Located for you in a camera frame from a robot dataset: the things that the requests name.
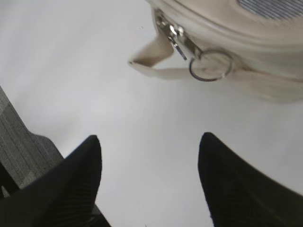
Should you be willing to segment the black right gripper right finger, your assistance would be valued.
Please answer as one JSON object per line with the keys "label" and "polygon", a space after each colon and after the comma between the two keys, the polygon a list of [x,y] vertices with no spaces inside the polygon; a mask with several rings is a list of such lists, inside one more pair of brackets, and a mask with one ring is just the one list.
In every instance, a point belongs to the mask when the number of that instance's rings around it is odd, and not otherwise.
{"label": "black right gripper right finger", "polygon": [[303,197],[243,160],[213,133],[200,140],[197,168],[215,227],[301,227]]}

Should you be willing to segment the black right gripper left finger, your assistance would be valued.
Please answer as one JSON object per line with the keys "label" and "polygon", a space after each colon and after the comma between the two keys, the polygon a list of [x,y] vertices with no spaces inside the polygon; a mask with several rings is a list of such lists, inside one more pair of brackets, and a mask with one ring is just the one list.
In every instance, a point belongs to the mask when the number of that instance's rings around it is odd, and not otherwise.
{"label": "black right gripper left finger", "polygon": [[0,200],[2,227],[108,227],[95,205],[101,182],[102,153],[88,136],[48,173]]}

